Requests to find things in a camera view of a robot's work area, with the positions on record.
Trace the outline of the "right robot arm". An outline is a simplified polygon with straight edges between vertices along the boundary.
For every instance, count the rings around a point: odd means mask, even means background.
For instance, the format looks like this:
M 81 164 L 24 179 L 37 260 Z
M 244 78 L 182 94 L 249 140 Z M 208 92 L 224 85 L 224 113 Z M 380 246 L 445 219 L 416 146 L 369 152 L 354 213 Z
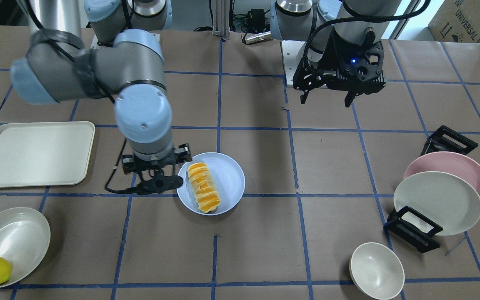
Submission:
M 169 0 L 86 0 L 84 8 L 99 42 L 86 48 L 78 21 L 69 19 L 76 0 L 25 0 L 32 25 L 28 57 L 11 66 L 19 96 L 32 105 L 83 98 L 107 98 L 115 121 L 132 148 L 116 162 L 135 173 L 135 187 L 105 190 L 114 194 L 161 194 L 184 184 L 164 167 L 192 161 L 188 144 L 175 148 L 172 108 L 165 86 L 165 59 L 152 34 L 171 24 Z

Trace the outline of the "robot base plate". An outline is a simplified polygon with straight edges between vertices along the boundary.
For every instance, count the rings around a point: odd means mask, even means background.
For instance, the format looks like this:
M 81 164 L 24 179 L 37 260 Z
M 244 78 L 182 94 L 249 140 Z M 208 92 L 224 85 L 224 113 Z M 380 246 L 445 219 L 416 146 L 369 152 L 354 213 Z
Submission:
M 282 40 L 282 62 L 285 70 L 285 76 L 288 81 L 292 81 L 295 71 L 299 65 L 299 60 L 303 56 L 305 41 L 301 40 Z

